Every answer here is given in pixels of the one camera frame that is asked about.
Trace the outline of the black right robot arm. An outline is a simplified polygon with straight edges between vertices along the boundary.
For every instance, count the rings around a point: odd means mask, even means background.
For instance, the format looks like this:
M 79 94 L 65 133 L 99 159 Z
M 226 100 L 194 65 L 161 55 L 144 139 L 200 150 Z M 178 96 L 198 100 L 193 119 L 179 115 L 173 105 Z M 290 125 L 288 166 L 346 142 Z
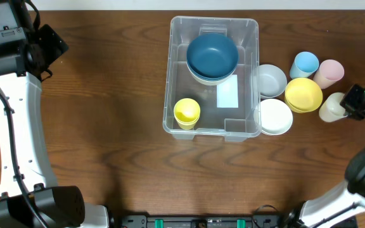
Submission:
M 355 120 L 365 119 L 365 87 L 332 94 L 322 106 Z M 351 159 L 344 180 L 319 198 L 306 201 L 281 221 L 281 227 L 352 227 L 351 218 L 365 213 L 365 148 Z

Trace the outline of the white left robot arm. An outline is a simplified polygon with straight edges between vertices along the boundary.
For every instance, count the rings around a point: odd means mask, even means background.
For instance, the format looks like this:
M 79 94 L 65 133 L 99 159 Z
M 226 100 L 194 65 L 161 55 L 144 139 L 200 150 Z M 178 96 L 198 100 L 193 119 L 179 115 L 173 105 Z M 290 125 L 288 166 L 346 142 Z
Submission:
M 41 121 L 42 73 L 68 46 L 48 25 L 0 29 L 0 227 L 110 227 L 103 205 L 60 186 Z

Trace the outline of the yellow cup front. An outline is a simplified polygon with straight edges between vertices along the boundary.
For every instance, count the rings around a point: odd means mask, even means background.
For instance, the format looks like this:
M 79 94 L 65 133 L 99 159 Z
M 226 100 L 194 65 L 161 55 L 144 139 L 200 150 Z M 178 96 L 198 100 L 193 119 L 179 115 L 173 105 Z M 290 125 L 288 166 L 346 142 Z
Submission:
M 196 125 L 198 119 L 196 119 L 192 122 L 182 122 L 178 119 L 176 121 L 177 121 L 178 126 L 180 126 L 180 128 L 182 128 L 183 130 L 190 130 Z

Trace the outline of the dark blue bowl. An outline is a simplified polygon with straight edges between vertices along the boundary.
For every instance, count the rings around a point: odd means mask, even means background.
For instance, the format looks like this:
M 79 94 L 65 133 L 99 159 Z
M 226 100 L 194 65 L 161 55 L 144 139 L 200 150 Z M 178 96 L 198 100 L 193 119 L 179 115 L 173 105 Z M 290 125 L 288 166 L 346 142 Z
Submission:
M 195 77 L 207 81 L 224 80 L 232 75 L 237 67 L 237 65 L 227 63 L 200 63 L 194 65 L 190 62 L 187 62 L 187 66 Z
M 237 65 L 239 52 L 236 44 L 222 34 L 209 33 L 199 35 L 188 45 L 186 62 L 194 65 L 200 63 L 227 63 Z

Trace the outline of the cream beige bowl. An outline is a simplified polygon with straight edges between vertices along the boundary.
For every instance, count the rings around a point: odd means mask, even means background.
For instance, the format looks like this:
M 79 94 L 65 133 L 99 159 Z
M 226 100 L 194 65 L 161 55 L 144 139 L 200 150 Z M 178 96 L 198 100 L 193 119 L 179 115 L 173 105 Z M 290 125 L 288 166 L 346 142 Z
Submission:
M 224 77 L 222 79 L 217 79 L 217 80 L 210 80 L 210 79 L 203 79 L 199 76 L 197 76 L 197 74 L 192 71 L 192 69 L 188 69 L 189 72 L 191 73 L 192 77 L 199 83 L 206 85 L 206 86 L 216 86 L 218 84 L 221 84 L 225 81 L 227 81 L 229 78 L 231 78 L 233 76 L 233 74 L 228 75 L 227 77 Z

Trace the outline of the grey small bowl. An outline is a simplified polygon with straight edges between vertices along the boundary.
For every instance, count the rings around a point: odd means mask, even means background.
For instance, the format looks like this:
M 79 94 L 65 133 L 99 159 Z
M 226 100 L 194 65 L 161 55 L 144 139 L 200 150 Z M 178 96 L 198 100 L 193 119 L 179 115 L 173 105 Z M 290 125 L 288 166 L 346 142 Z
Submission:
M 258 67 L 260 77 L 260 97 L 275 98 L 284 93 L 287 86 L 286 74 L 275 65 L 264 64 Z

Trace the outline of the white small bowl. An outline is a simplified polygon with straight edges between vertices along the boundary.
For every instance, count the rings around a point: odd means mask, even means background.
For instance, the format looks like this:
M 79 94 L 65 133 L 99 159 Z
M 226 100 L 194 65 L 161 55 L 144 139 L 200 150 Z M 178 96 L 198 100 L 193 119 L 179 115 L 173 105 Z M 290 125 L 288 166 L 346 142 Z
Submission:
M 286 133 L 292 126 L 291 109 L 278 99 L 265 99 L 260 102 L 261 132 L 269 136 Z

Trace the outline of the yellow cup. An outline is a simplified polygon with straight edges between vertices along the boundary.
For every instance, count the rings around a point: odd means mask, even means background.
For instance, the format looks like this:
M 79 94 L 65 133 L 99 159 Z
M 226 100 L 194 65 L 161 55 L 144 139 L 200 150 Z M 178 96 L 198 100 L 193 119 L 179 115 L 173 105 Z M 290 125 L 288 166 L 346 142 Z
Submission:
M 182 128 L 183 130 L 190 130 L 196 125 L 198 119 L 196 119 L 192 122 L 182 122 L 178 119 L 176 121 L 177 121 L 178 126 L 180 126 L 180 128 Z
M 191 123 L 196 122 L 200 117 L 200 105 L 191 98 L 180 99 L 174 105 L 174 118 L 178 122 Z

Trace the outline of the pink cup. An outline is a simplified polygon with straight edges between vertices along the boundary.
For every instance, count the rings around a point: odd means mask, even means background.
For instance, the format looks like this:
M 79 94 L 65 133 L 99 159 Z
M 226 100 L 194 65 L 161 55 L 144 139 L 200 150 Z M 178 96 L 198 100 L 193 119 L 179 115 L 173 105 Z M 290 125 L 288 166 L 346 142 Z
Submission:
M 345 70 L 340 62 L 337 60 L 325 60 L 320 64 L 313 77 L 313 81 L 321 89 L 326 89 L 342 79 L 344 75 Z

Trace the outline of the yellow small bowl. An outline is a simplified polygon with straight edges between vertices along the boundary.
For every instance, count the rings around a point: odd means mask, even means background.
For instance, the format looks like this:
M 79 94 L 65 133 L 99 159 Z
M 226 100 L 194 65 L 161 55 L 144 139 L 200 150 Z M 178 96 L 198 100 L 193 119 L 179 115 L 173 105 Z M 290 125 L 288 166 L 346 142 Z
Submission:
M 311 79 L 293 79 L 286 86 L 285 103 L 296 113 L 315 111 L 322 102 L 323 92 Z

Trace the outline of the cream white cup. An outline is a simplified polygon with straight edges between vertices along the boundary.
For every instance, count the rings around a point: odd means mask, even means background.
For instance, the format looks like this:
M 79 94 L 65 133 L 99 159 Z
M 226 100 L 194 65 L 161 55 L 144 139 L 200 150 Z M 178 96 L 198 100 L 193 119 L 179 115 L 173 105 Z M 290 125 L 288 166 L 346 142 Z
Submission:
M 319 117 L 324 122 L 335 122 L 347 117 L 345 108 L 340 105 L 344 93 L 335 92 L 331 94 L 319 109 Z

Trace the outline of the light blue cup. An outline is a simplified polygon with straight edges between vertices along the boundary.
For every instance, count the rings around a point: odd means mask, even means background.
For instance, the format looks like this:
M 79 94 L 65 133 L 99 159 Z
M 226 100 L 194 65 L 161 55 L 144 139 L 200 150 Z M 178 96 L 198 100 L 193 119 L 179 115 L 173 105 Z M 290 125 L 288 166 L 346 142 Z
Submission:
M 290 69 L 290 77 L 307 78 L 319 68 L 317 56 L 311 52 L 303 51 L 296 55 L 293 65 Z

